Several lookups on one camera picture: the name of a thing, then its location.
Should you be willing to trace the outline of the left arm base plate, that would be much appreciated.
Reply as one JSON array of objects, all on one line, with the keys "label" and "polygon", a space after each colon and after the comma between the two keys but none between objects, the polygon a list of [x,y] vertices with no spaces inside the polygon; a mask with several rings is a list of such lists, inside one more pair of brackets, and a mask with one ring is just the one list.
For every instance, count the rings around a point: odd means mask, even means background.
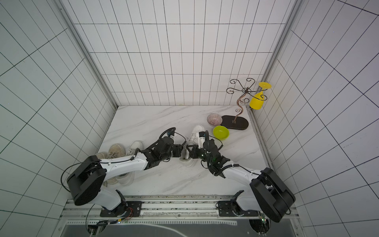
[{"label": "left arm base plate", "polygon": [[100,217],[139,217],[142,209],[142,204],[142,201],[122,201],[121,204],[113,210],[107,210],[103,207],[100,212]]}]

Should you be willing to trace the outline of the white sneaker with laces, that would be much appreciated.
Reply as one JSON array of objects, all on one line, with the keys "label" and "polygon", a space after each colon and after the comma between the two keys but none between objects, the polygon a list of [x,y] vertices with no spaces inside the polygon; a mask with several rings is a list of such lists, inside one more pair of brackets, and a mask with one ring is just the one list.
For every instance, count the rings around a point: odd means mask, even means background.
[{"label": "white sneaker with laces", "polygon": [[[193,130],[191,135],[189,136],[189,141],[187,145],[195,145],[196,148],[198,148],[199,145],[199,133],[204,132],[205,128],[202,125],[196,125]],[[182,152],[182,155],[180,157],[180,162],[182,165],[185,167],[193,167],[196,163],[196,159],[190,157],[190,152],[184,148],[184,151]]]}]

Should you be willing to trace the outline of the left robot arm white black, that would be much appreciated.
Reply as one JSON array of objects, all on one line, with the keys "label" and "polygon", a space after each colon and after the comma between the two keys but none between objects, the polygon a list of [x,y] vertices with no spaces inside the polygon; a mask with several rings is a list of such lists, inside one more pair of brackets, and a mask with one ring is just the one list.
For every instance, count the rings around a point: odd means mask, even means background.
[{"label": "left robot arm white black", "polygon": [[162,161],[179,158],[186,141],[176,144],[175,130],[174,127],[167,129],[155,143],[145,150],[138,149],[131,156],[109,160],[95,155],[88,157],[66,180],[74,204],[92,203],[119,215],[126,208],[126,201],[120,191],[104,187],[103,183],[122,174],[148,170]]}]

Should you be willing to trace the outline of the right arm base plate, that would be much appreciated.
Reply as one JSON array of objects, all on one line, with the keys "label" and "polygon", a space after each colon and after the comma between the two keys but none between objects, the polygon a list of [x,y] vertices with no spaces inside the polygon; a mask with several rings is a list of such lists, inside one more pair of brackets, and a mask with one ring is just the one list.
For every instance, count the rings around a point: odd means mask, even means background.
[{"label": "right arm base plate", "polygon": [[220,217],[258,217],[256,210],[243,210],[235,200],[218,201],[216,208]]}]

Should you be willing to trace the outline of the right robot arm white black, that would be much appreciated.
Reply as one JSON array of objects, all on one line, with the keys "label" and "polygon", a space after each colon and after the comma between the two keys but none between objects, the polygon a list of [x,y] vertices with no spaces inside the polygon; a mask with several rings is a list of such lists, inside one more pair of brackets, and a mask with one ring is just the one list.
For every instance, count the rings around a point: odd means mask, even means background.
[{"label": "right robot arm white black", "polygon": [[290,208],[296,198],[271,168],[262,171],[248,169],[222,156],[220,148],[201,125],[193,129],[186,149],[187,157],[205,162],[213,176],[246,186],[231,199],[229,214],[244,216],[250,211],[261,211],[276,223],[291,214]]}]

